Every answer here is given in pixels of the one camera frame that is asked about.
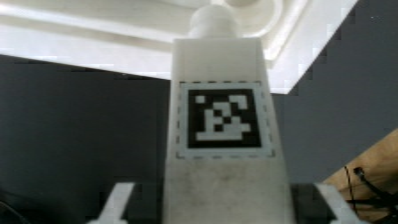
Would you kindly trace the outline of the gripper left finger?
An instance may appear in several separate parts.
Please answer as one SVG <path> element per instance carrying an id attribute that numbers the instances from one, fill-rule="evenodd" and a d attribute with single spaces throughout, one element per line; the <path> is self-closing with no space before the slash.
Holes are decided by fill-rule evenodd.
<path id="1" fill-rule="evenodd" d="M 99 214 L 85 224 L 156 224 L 160 202 L 156 184 L 119 182 L 105 198 Z"/>

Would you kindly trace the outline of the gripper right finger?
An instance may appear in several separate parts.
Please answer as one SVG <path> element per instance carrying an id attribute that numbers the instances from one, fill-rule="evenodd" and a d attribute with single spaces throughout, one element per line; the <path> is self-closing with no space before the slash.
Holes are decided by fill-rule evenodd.
<path id="1" fill-rule="evenodd" d="M 296 224 L 369 224 L 355 215 L 332 185 L 296 183 L 291 196 Z"/>

